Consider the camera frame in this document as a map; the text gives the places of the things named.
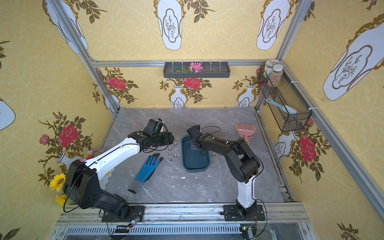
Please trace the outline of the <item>colourful artificial flower bouquet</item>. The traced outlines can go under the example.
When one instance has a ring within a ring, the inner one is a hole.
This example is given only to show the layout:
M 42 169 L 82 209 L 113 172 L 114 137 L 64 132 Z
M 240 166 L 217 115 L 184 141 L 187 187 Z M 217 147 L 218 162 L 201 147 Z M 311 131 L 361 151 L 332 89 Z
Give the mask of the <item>colourful artificial flower bouquet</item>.
M 65 152 L 63 152 L 59 157 L 58 163 L 62 164 L 62 167 L 65 167 L 65 170 L 67 171 L 72 162 L 79 160 L 82 163 L 86 163 L 90 159 L 93 159 L 101 155 L 103 152 L 104 151 L 101 151 L 101 150 L 91 149 L 90 151 L 87 152 L 88 155 L 85 158 L 82 158 L 81 156 L 75 156 L 73 158 L 70 158 L 69 154 L 66 154 Z M 67 176 L 65 173 L 57 174 L 56 176 L 54 176 L 53 180 L 49 184 L 49 187 L 51 188 L 51 190 L 55 190 L 57 192 L 62 191 L 66 177 Z M 62 192 L 60 195 L 56 196 L 56 202 L 59 205 L 64 206 L 67 198 L 68 198 L 67 195 L 64 192 Z

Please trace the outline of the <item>spice jar white lid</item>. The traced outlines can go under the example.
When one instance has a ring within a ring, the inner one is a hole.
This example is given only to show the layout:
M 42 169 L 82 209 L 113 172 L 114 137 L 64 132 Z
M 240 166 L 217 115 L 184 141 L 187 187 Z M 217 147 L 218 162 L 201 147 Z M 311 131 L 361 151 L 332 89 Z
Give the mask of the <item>spice jar white lid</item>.
M 281 64 L 276 64 L 273 66 L 273 70 L 269 74 L 269 81 L 267 83 L 269 87 L 277 87 L 279 85 L 279 82 L 284 73 L 283 68 L 284 66 Z

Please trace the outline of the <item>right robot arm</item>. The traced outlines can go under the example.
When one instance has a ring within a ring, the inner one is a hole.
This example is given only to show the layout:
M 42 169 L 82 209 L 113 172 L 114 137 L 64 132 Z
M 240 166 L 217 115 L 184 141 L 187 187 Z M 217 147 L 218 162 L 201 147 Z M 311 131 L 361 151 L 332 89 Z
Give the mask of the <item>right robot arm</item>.
M 225 158 L 232 176 L 238 182 L 239 209 L 249 211 L 254 208 L 254 180 L 264 170 L 264 165 L 245 140 L 228 141 L 202 133 L 190 133 L 189 136 L 198 150 L 217 153 Z

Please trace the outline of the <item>pink plastic comb brush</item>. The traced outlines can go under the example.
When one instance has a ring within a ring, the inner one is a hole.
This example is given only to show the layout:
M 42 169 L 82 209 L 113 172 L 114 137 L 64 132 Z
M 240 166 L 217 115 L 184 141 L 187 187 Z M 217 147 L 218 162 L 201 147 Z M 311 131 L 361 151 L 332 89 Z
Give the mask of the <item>pink plastic comb brush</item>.
M 235 125 L 235 131 L 241 138 L 245 140 L 248 145 L 251 144 L 251 138 L 254 137 L 257 132 L 254 125 L 241 123 L 237 123 Z

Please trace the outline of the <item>light blue brush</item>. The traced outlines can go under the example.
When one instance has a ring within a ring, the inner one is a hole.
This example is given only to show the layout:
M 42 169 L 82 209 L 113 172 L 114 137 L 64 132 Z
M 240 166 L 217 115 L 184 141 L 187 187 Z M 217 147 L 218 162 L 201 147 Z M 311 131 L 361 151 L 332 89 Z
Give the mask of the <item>light blue brush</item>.
M 298 111 L 296 109 L 294 109 L 288 105 L 281 105 L 270 98 L 267 98 L 266 102 L 278 107 L 280 110 L 282 110 L 283 112 L 285 112 L 289 115 L 297 115 L 298 114 Z

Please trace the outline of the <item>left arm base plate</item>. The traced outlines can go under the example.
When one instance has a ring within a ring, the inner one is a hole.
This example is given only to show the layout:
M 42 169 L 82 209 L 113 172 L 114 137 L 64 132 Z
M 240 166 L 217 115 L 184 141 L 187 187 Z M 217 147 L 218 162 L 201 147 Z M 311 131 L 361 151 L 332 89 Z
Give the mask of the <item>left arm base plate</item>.
M 130 205 L 124 206 L 117 213 L 107 211 L 103 214 L 103 223 L 128 223 L 132 221 L 142 222 L 145 213 L 145 206 Z

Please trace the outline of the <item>pink flower on shelf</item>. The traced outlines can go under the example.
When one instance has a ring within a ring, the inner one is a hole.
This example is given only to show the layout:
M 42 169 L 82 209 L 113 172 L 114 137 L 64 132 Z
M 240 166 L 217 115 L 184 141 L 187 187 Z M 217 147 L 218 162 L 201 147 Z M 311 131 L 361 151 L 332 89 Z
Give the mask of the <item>pink flower on shelf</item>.
M 202 66 L 202 63 L 199 62 L 191 62 L 191 64 L 188 67 L 189 71 L 191 73 L 200 73 L 204 68 Z

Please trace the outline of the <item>glass jar behind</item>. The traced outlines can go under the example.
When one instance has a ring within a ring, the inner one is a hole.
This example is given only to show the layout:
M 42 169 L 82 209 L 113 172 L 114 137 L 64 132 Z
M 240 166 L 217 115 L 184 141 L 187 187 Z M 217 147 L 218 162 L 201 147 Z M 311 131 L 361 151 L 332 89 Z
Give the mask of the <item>glass jar behind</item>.
M 270 72 L 273 70 L 273 67 L 275 65 L 280 65 L 281 61 L 279 60 L 267 60 L 266 64 L 264 66 L 264 78 L 267 78 L 270 74 Z

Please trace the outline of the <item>teal plastic storage box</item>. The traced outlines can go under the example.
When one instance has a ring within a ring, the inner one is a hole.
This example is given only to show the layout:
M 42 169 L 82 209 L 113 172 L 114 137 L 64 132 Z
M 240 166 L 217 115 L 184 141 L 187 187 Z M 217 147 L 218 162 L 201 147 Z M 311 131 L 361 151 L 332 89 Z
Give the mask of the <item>teal plastic storage box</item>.
M 204 172 L 210 166 L 209 153 L 195 148 L 190 136 L 182 138 L 183 166 L 189 173 Z

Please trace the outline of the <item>dark grey wall shelf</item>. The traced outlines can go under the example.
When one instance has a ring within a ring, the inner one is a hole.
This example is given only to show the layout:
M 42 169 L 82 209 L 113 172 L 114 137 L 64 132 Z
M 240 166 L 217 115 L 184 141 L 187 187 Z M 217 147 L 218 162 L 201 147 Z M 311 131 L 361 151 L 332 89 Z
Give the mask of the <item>dark grey wall shelf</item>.
M 229 64 L 224 61 L 172 61 L 165 62 L 163 68 L 167 79 L 229 78 L 230 73 Z

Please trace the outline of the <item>blue grey work glove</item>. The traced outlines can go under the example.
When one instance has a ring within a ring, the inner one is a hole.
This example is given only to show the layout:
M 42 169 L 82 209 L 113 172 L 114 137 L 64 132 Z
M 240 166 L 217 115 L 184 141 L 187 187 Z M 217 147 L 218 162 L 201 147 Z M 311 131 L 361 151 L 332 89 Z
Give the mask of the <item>blue grey work glove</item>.
M 149 156 L 144 162 L 142 168 L 131 182 L 128 191 L 136 194 L 138 190 L 141 188 L 142 184 L 147 181 L 155 171 L 156 167 L 163 160 L 163 157 L 160 157 L 160 154 L 154 154 Z

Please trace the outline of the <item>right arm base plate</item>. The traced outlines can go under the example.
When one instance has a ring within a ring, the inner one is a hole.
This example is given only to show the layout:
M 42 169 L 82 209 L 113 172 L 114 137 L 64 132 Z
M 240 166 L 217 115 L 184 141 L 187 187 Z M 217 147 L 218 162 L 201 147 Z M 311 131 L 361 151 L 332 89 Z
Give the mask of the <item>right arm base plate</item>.
M 266 215 L 262 205 L 254 203 L 249 208 L 244 208 L 241 205 L 224 205 L 223 212 L 220 213 L 224 216 L 225 221 L 265 221 Z

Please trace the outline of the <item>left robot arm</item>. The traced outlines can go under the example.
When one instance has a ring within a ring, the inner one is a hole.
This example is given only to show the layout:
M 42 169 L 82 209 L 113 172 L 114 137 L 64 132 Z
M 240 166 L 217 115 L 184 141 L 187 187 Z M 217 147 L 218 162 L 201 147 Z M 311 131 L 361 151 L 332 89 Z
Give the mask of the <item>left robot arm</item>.
M 63 193 L 81 209 L 95 207 L 124 220 L 130 214 L 128 202 L 116 194 L 102 190 L 100 180 L 130 157 L 147 149 L 168 146 L 174 140 L 174 136 L 168 131 L 149 136 L 142 131 L 133 132 L 118 145 L 85 163 L 79 160 L 72 162 L 63 185 Z

